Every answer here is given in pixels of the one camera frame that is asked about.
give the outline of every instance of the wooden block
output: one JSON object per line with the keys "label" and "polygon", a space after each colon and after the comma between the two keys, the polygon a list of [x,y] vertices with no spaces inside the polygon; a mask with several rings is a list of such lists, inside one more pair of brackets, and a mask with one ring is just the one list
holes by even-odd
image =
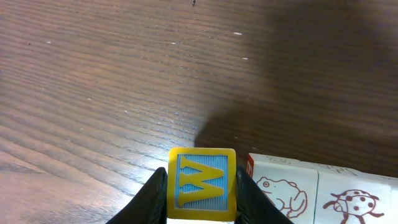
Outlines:
{"label": "wooden block", "polygon": [[389,223],[390,199],[387,183],[320,172],[315,224]]}
{"label": "wooden block", "polygon": [[167,216],[224,222],[235,220],[235,175],[233,149],[171,149]]}
{"label": "wooden block", "polygon": [[264,195],[295,224],[314,221],[318,172],[296,166],[300,162],[250,154],[252,178]]}

